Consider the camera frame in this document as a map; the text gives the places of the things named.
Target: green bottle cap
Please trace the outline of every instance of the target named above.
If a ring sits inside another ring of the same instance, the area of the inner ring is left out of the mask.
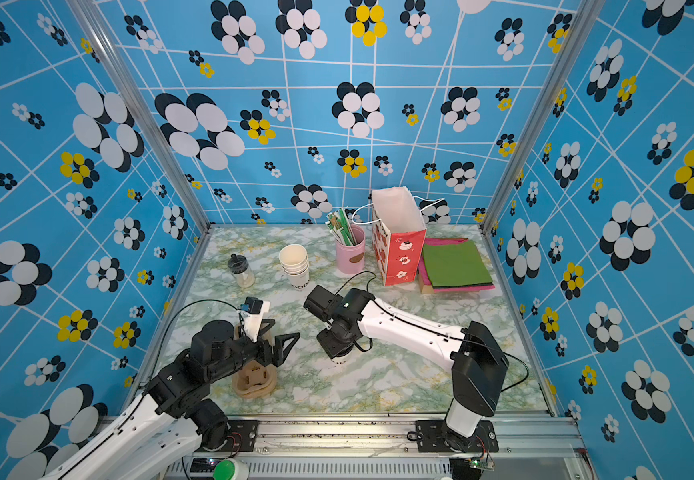
[[[232,480],[235,476],[235,463],[228,458],[222,460],[213,471],[214,480]]]

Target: stack of paper cups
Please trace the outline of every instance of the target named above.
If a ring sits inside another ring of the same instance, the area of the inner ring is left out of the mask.
[[[303,289],[309,283],[309,257],[307,249],[302,245],[293,244],[280,250],[280,264],[288,281],[295,289]]]

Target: green marble surface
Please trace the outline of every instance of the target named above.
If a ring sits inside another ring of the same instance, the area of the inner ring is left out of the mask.
[[[430,226],[430,237],[467,236],[474,240],[494,279],[477,226]],[[367,238],[366,270],[379,272]],[[278,252],[286,244],[306,246],[311,278],[303,290],[295,290],[286,280],[278,262]],[[248,258],[256,283],[240,289],[227,269],[231,254]],[[286,363],[278,369],[278,385],[267,397],[245,400],[232,390],[230,379],[214,383],[210,398],[228,415],[256,413],[333,412],[445,412],[451,401],[450,373],[419,355],[382,341],[374,341],[370,352],[352,351],[341,365],[323,352],[315,336],[324,324],[302,308],[315,285],[331,292],[349,278],[335,267],[334,241],[325,226],[251,226],[215,228],[205,257],[189,291],[187,302],[215,298],[233,305],[246,296],[272,303],[268,318],[276,319],[273,335],[300,332]],[[363,274],[345,287],[365,288],[371,278]],[[422,296],[418,284],[384,287],[380,277],[371,282],[371,293],[397,308],[441,322],[466,326],[475,320],[485,323],[502,349],[527,362],[527,356],[509,312],[501,286],[481,293],[435,293]],[[159,359],[162,365],[189,347],[192,335],[210,320],[237,323],[237,315],[220,303],[201,302],[185,310],[176,321],[171,337]],[[510,363],[505,385],[521,379],[524,368]],[[526,382],[503,393],[498,409],[546,410],[539,386],[532,375]]]

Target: glass jar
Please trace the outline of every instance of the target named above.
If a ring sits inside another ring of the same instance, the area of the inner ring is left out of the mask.
[[[229,262],[227,262],[227,266],[229,267],[229,271],[235,276],[235,281],[240,288],[248,288],[256,282],[256,278],[251,271],[251,266],[243,255],[232,254]]]

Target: green napkin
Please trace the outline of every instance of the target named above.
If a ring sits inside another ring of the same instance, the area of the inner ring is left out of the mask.
[[[478,286],[494,282],[472,240],[462,244],[424,245],[421,254],[433,287]]]

